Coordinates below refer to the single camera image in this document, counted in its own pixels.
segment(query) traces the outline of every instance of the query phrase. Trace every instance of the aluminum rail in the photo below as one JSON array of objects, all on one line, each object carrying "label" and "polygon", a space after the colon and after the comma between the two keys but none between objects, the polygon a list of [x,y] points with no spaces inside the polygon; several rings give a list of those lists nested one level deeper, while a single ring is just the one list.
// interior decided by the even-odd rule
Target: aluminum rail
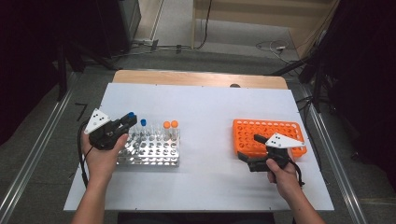
[{"label": "aluminum rail", "polygon": [[[310,90],[306,86],[302,86],[304,97],[310,96]],[[321,114],[318,114],[313,106],[310,106],[310,114],[318,130],[320,140],[324,146],[327,157],[329,158],[332,171],[334,172],[335,178],[340,187],[341,193],[343,194],[346,207],[349,210],[349,214],[355,224],[368,223],[359,202],[355,191],[347,177],[347,173],[344,169],[343,164],[337,156],[332,139],[330,138],[329,132],[326,129]]]},{"label": "aluminum rail", "polygon": [[67,103],[69,102],[70,96],[72,95],[79,78],[80,74],[74,72],[71,73],[68,79],[69,90],[64,95],[62,101],[56,103],[49,116],[49,119],[35,141],[31,152],[26,158],[26,161],[8,188],[6,196],[0,206],[0,223],[8,223],[8,220],[11,217],[18,200],[22,196],[23,191],[33,174],[33,171],[35,170],[35,167],[37,166],[48,141],[50,140],[50,137],[55,130],[56,125],[58,124],[58,121],[67,106]]}]

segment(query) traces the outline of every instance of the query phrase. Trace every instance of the white table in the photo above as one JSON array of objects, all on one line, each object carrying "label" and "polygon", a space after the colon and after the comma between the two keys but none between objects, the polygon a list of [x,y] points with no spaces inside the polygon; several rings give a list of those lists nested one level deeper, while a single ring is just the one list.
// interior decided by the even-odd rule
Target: white table
[{"label": "white table", "polygon": [[[100,110],[112,119],[130,111],[148,123],[177,119],[181,130],[180,166],[118,166],[108,186],[107,210],[289,210],[266,173],[251,173],[233,153],[234,119],[299,123],[308,149],[297,160],[304,193],[315,209],[333,210],[289,90],[111,83]],[[78,169],[64,210],[76,210],[84,190]]]}]

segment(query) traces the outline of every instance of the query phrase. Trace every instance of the test tube rack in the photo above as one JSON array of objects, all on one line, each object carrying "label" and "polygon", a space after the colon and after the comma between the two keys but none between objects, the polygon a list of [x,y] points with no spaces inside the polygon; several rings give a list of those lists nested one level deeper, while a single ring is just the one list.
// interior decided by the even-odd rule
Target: test tube rack
[{"label": "test tube rack", "polygon": [[129,133],[125,148],[118,156],[117,164],[179,166],[180,129],[173,130],[175,137],[149,133]]}]

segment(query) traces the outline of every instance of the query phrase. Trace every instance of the hand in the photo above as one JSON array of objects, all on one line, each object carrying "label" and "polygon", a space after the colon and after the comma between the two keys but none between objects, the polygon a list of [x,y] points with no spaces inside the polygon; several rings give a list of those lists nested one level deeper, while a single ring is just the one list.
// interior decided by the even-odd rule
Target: hand
[{"label": "hand", "polygon": [[100,180],[100,182],[105,181],[108,183],[111,176],[116,169],[117,157],[120,150],[125,146],[126,140],[128,139],[128,134],[122,135],[116,145],[111,150],[99,150],[92,147],[90,144],[89,136],[85,133],[81,134],[81,147],[82,152],[86,155],[86,162],[88,164],[88,170],[90,172],[90,182],[92,180]]},{"label": "hand", "polygon": [[[288,153],[293,160],[290,150],[288,150]],[[301,191],[296,170],[291,163],[288,163],[283,170],[272,159],[268,159],[266,164],[271,170],[267,173],[268,180],[270,183],[276,183],[277,191],[286,201],[290,200],[296,191]]]}]

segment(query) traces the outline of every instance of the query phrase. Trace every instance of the finger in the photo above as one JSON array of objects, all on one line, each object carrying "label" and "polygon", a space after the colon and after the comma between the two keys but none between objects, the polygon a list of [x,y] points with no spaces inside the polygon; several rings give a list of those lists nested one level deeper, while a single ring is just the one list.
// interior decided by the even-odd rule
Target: finger
[{"label": "finger", "polygon": [[127,140],[128,140],[128,134],[125,133],[121,137],[119,137],[116,145],[114,146],[114,149],[116,149],[117,151],[120,151],[121,149],[123,149],[125,147]]},{"label": "finger", "polygon": [[268,159],[266,161],[266,164],[268,166],[268,168],[270,168],[270,170],[272,172],[274,172],[274,175],[277,175],[279,173],[279,171],[281,171],[282,169],[280,169],[280,167],[277,165],[276,161],[274,161],[273,159]]},{"label": "finger", "polygon": [[267,172],[267,177],[270,183],[276,183],[276,177],[273,172]]},{"label": "finger", "polygon": [[87,142],[90,142],[90,135],[89,134],[85,134],[84,131],[81,132],[81,139],[82,139],[82,143],[85,144]]}]

